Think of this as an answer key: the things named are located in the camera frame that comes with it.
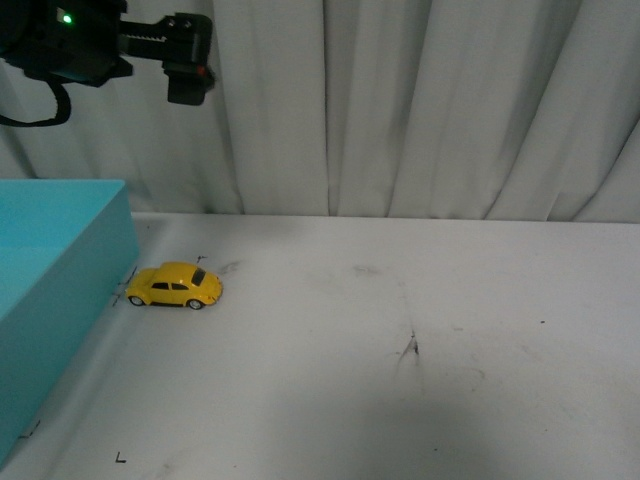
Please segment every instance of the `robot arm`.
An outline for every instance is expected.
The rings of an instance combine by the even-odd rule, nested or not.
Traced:
[[[169,102],[202,104],[215,84],[207,65],[211,20],[177,13],[156,24],[121,21],[126,10],[125,0],[2,0],[0,57],[28,77],[49,83],[59,110],[69,102],[66,93],[60,93],[64,83],[100,87],[112,78],[132,75],[133,67],[121,54],[160,60],[169,77]]]

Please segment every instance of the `car roof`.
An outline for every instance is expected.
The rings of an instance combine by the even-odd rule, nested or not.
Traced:
[[[193,272],[198,268],[186,262],[165,262],[155,271],[154,282],[191,283]]]

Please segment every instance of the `car wheel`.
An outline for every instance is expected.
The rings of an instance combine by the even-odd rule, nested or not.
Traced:
[[[199,302],[198,300],[189,300],[187,302],[187,305],[189,306],[189,308],[193,308],[194,310],[200,310],[202,307],[204,307],[204,304],[202,302]]]
[[[144,301],[140,297],[129,297],[129,301],[136,307],[141,307],[142,305],[144,305]]]

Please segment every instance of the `black cable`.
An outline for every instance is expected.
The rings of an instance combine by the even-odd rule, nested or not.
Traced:
[[[58,104],[55,117],[49,118],[48,120],[38,120],[36,122],[21,122],[20,120],[14,120],[0,115],[0,125],[7,125],[9,127],[52,127],[54,125],[62,125],[69,120],[71,116],[71,99],[69,98],[69,94],[60,82],[47,81],[47,85],[51,88],[51,91],[56,97],[56,103]]]

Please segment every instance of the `black marker mark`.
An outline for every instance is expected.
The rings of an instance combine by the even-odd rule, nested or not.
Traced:
[[[404,349],[404,352],[402,352],[402,355],[400,355],[400,358],[398,358],[398,362],[396,363],[396,373],[398,371],[398,368],[400,368],[400,362],[402,362],[402,359],[406,357],[407,353],[411,351],[413,351],[413,353],[415,353],[417,356],[420,355],[420,350],[418,348],[418,339],[416,338],[416,332],[414,332],[413,330],[411,330],[411,340],[409,340],[407,348]]]
[[[127,278],[124,282],[118,282],[118,285],[128,285],[131,279],[133,278],[133,276],[136,274],[136,270],[138,270],[137,265],[133,267],[133,272],[131,272],[131,275],[129,275],[129,278]]]
[[[129,278],[127,278],[127,280],[125,280],[124,282],[118,282],[118,286],[120,285],[129,285],[129,282],[131,281],[131,279],[133,278],[133,276],[136,274],[136,270],[138,270],[138,266],[136,265],[135,267],[133,267],[133,272],[131,272],[131,275],[129,275]],[[114,292],[111,295],[115,296],[115,300],[113,301],[113,303],[111,304],[112,307],[116,306],[116,303],[118,303],[118,300],[120,300],[120,297],[122,296],[124,292]]]
[[[29,432],[29,435],[20,435],[18,438],[29,438],[31,435],[33,435],[33,432],[36,431],[36,428],[38,428],[39,425],[40,425],[40,420],[38,420],[38,423],[36,423],[36,426],[33,427],[33,430]]]

